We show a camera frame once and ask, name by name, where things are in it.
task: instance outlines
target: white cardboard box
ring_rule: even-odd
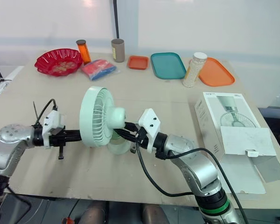
[[[280,180],[268,128],[261,128],[242,94],[204,92],[195,105],[205,147],[220,161],[236,193],[265,194]],[[226,192],[230,192],[219,172]]]

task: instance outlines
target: red plastic bowl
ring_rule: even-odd
[[[56,49],[44,53],[35,63],[37,70],[51,76],[67,76],[76,72],[83,60],[77,50]]]

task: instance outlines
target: plastic tray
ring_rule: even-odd
[[[150,60],[158,78],[182,79],[186,75],[186,69],[176,53],[156,53],[151,55]]]
[[[215,58],[208,57],[199,73],[201,81],[209,86],[216,87],[231,85],[235,82],[232,74]]]
[[[130,56],[127,66],[130,69],[145,70],[148,68],[149,58],[143,56]]]

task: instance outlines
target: orange tray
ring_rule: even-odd
[[[232,74],[215,58],[208,57],[199,73],[200,80],[209,86],[231,85],[235,82]]]
[[[130,69],[145,70],[148,68],[149,59],[143,56],[130,56],[127,66]]]

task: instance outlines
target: white backdrop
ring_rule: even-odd
[[[90,52],[111,52],[112,2],[0,0],[0,65],[76,48],[77,39],[86,39]],[[118,0],[118,12],[126,53],[203,51],[229,60],[258,106],[279,94],[280,0]]]

